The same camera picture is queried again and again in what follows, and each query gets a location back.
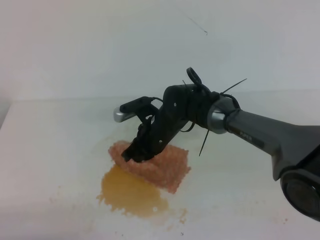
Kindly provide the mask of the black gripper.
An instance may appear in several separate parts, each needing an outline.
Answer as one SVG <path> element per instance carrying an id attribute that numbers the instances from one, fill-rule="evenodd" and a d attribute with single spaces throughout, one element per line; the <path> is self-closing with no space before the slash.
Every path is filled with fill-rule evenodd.
<path id="1" fill-rule="evenodd" d="M 206 128 L 213 94 L 205 87 L 174 85 L 163 94 L 163 103 L 155 116 L 138 128 L 136 143 L 132 142 L 121 154 L 125 162 L 151 160 L 188 123 Z"/>

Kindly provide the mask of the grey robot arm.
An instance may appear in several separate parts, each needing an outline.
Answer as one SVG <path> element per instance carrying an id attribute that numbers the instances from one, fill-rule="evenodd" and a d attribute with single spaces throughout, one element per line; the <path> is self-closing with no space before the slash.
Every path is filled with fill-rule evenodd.
<path id="1" fill-rule="evenodd" d="M 231 133 L 271 156 L 272 173 L 288 202 L 301 214 L 320 219 L 320 128 L 294 125 L 242 110 L 231 95 L 196 83 L 169 86 L 162 106 L 143 96 L 122 104 L 114 120 L 141 121 L 123 152 L 126 161 L 143 162 L 161 153 L 188 123 L 216 134 Z"/>

